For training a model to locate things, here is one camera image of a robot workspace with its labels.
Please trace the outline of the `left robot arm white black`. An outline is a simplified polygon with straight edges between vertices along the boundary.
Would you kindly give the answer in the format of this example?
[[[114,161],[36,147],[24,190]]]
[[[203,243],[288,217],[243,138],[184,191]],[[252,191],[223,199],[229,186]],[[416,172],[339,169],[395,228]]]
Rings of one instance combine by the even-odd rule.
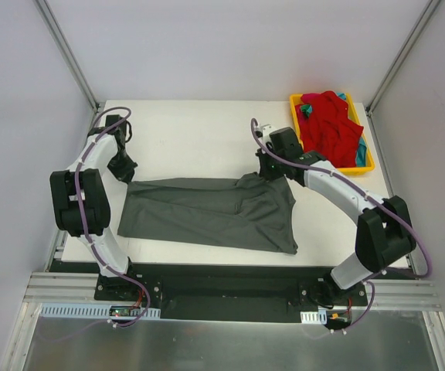
[[[57,227],[88,248],[102,276],[116,277],[111,290],[123,301],[137,295],[139,283],[127,274],[130,259],[110,230],[111,209],[103,175],[108,171],[125,184],[133,179],[138,164],[127,154],[131,137],[127,118],[110,114],[104,126],[91,129],[78,158],[49,177]]]

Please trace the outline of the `dark grey t shirt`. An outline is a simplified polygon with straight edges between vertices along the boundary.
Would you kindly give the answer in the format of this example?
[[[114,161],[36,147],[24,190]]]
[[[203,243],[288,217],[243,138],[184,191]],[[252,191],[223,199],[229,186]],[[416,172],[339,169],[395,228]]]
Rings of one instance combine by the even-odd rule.
[[[284,178],[176,178],[131,182],[117,230],[165,240],[295,255],[295,198]]]

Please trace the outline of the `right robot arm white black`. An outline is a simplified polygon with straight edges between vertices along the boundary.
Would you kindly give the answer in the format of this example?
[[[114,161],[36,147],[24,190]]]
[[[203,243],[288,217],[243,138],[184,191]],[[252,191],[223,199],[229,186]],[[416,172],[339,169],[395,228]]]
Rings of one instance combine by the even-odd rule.
[[[319,152],[305,152],[292,128],[274,129],[253,119],[250,130],[259,145],[256,156],[261,176],[295,181],[325,197],[356,225],[354,252],[331,270],[329,281],[323,285],[328,303],[340,305],[349,298],[353,286],[415,249],[416,239],[403,199],[371,193]]]

